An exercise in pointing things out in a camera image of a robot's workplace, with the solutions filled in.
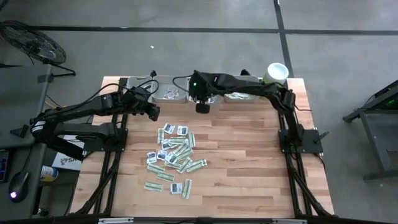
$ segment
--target paper cup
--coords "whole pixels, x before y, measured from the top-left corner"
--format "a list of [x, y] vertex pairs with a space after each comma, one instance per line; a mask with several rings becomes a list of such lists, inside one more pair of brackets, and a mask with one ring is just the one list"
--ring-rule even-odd
[[267, 73], [262, 78], [265, 83], [278, 82], [284, 84], [289, 76], [289, 69], [284, 64], [272, 63], [268, 66]]

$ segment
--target butcher block tabletop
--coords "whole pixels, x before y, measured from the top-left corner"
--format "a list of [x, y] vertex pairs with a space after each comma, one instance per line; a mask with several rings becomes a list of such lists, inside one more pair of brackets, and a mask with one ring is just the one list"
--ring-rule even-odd
[[[119, 83], [120, 78], [104, 77], [102, 85]], [[304, 80], [291, 78], [287, 83], [297, 95], [296, 105], [310, 109]], [[110, 86], [101, 94], [116, 90], [116, 86]], [[190, 103], [158, 106], [160, 115], [156, 122], [147, 115], [128, 116], [129, 133], [119, 165], [113, 217], [294, 217], [286, 161], [277, 137], [279, 120], [267, 99], [252, 104], [222, 103], [219, 108], [212, 108], [215, 111], [210, 114], [196, 113], [195, 105]], [[304, 128], [313, 128], [311, 111], [297, 111], [297, 116]], [[93, 124], [104, 122], [111, 122], [111, 117], [94, 117]], [[175, 175], [175, 182], [192, 180], [189, 199], [171, 195], [170, 182], [147, 171], [147, 153], [160, 150], [157, 129], [165, 123], [188, 126], [197, 142], [191, 159], [207, 160], [206, 167], [191, 173], [179, 174], [166, 167], [166, 172]], [[333, 213], [321, 161], [311, 154], [302, 157], [308, 188]], [[70, 212], [81, 208], [98, 186], [103, 158], [103, 152], [94, 152], [83, 161]], [[163, 161], [156, 164], [165, 167]], [[163, 192], [145, 190], [147, 181], [163, 184]], [[304, 213], [302, 192], [297, 193]], [[102, 208], [107, 195], [106, 189]]]

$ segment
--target gray floor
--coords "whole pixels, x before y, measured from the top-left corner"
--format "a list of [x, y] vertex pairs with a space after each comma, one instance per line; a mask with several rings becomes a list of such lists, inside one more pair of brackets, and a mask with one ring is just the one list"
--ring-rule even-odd
[[[396, 30], [394, 0], [280, 0], [287, 29]], [[0, 21], [30, 25], [277, 28], [272, 0], [12, 0]], [[94, 93], [104, 75], [188, 75], [192, 70], [262, 76], [284, 62], [278, 34], [47, 32], [67, 52], [64, 66], [78, 76], [58, 78], [49, 95], [63, 105]], [[378, 170], [362, 124], [341, 117], [397, 79], [398, 36], [288, 35], [295, 77], [304, 78], [323, 140], [326, 174], [337, 215], [398, 222], [398, 180], [365, 183]], [[30, 65], [26, 55], [0, 42], [0, 62]], [[67, 198], [50, 194], [52, 215]]]

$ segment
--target plastic tray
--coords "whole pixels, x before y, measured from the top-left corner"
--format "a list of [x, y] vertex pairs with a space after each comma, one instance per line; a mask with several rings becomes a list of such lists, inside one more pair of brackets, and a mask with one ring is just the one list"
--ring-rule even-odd
[[[158, 103], [186, 103], [188, 99], [188, 93], [179, 89], [173, 84], [173, 78], [171, 76], [157, 75], [154, 80], [159, 82], [159, 89], [152, 95], [155, 102]], [[178, 78], [175, 80], [176, 84], [185, 87], [187, 86], [188, 80], [186, 78]], [[178, 90], [179, 95], [172, 99], [165, 98], [167, 90]]]
[[[142, 83], [144, 83], [144, 82], [146, 82], [146, 81], [149, 81], [149, 80], [151, 80], [152, 78], [150, 77], [150, 76], [141, 76], [141, 77], [129, 77], [128, 79], [127, 79], [127, 88], [131, 88], [131, 87], [137, 87], [137, 86], [139, 86], [140, 84], [142, 84]], [[148, 83], [148, 84], [146, 84], [146, 85], [144, 85], [143, 87], [146, 87], [146, 86], [150, 86], [150, 88], [148, 89], [148, 91], [149, 92], [152, 92], [153, 91], [153, 89], [154, 89], [154, 82], [150, 82], [150, 83]], [[151, 95], [150, 97], [149, 97], [149, 99], [148, 99], [148, 102], [149, 103], [151, 103], [152, 102], [152, 96], [153, 95]]]
[[[249, 76], [249, 75], [240, 75], [240, 76], [234, 76], [238, 80], [245, 80], [245, 81], [250, 81], [250, 82], [259, 82], [258, 77], [254, 76]], [[227, 103], [254, 103], [258, 99], [258, 96], [251, 96], [248, 99], [232, 99], [228, 96], [224, 96], [224, 100]]]

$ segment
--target electric fan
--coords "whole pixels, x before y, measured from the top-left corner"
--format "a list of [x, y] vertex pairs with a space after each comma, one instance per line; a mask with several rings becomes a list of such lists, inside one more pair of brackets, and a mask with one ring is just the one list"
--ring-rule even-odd
[[62, 47], [44, 33], [32, 30], [27, 24], [18, 21], [4, 21], [0, 23], [0, 35], [28, 57], [72, 72], [56, 75], [56, 77], [76, 75], [73, 70], [60, 66], [67, 59], [67, 54]]

